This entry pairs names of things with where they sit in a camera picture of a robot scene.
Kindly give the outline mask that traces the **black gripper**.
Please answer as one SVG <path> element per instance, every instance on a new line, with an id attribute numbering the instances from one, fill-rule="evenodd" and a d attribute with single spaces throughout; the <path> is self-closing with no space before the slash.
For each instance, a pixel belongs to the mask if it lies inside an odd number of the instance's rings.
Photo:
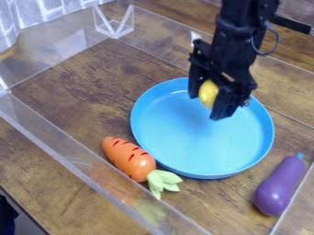
<path id="1" fill-rule="evenodd" d="M 258 88 L 250 67 L 257 56 L 266 54 L 261 45 L 267 27 L 263 17 L 219 15 L 212 42 L 192 40 L 187 93 L 196 98 L 206 80 L 217 84 L 212 120 L 231 117 L 237 108 L 250 102 L 250 93 Z"/>

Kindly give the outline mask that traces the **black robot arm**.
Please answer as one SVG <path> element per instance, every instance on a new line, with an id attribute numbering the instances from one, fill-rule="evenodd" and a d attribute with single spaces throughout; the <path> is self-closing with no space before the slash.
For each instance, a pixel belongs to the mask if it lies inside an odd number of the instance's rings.
<path id="1" fill-rule="evenodd" d="M 212 120 L 231 117 L 258 87 L 249 68 L 259 55 L 271 53 L 261 46 L 265 33 L 274 30 L 278 5 L 279 0 L 222 0 L 212 40 L 192 41 L 187 93 L 196 98 L 207 81 L 218 86 Z"/>

